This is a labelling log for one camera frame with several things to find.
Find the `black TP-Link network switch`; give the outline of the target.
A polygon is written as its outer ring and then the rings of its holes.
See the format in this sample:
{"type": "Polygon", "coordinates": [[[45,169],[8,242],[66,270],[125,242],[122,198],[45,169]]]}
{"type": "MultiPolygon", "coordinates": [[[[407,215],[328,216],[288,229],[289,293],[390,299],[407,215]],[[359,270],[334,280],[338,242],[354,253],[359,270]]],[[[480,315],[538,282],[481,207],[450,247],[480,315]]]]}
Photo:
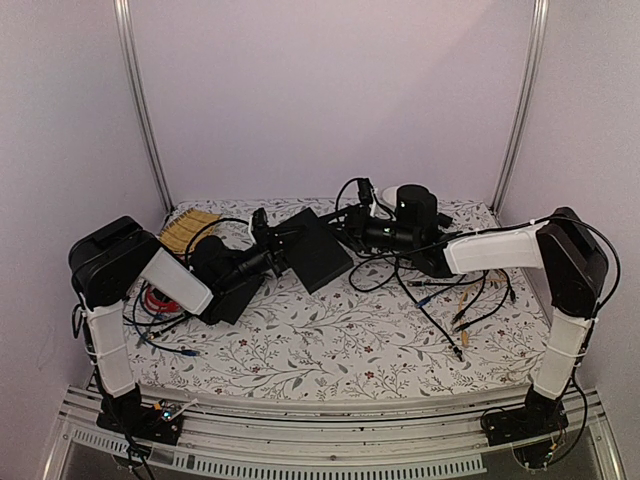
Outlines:
{"type": "Polygon", "coordinates": [[[309,294],[353,267],[351,256],[311,208],[281,222],[284,258],[309,294]]]}

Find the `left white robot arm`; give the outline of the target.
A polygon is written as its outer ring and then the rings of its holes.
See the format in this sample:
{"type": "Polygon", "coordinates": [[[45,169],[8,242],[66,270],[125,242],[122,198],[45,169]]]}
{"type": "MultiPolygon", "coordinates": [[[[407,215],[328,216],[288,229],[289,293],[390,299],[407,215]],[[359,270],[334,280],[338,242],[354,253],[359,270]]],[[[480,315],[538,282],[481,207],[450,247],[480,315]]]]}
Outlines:
{"type": "Polygon", "coordinates": [[[263,210],[255,211],[248,225],[254,244],[247,250],[230,249],[220,238],[198,232],[179,258],[129,216],[72,247],[71,283],[102,396],[99,427],[128,440],[177,444],[182,408],[142,403],[124,336],[124,304],[133,286],[144,280],[208,325],[236,323],[265,273],[281,275],[287,270],[285,255],[304,231],[300,226],[269,226],[263,210]]]}

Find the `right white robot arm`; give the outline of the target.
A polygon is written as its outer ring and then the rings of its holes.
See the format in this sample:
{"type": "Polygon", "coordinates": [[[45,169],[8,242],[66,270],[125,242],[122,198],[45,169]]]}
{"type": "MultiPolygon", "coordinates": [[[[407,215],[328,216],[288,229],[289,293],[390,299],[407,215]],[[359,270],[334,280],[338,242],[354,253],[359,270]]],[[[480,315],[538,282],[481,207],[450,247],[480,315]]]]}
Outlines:
{"type": "Polygon", "coordinates": [[[355,252],[404,257],[433,279],[489,270],[536,270],[547,290],[549,333],[522,406],[491,408],[480,426],[492,446],[564,431],[564,397],[577,385],[600,311],[621,280],[612,242],[570,207],[524,223],[456,231],[426,187],[393,188],[383,204],[366,178],[357,179],[355,203],[335,203],[338,229],[355,252]]]}

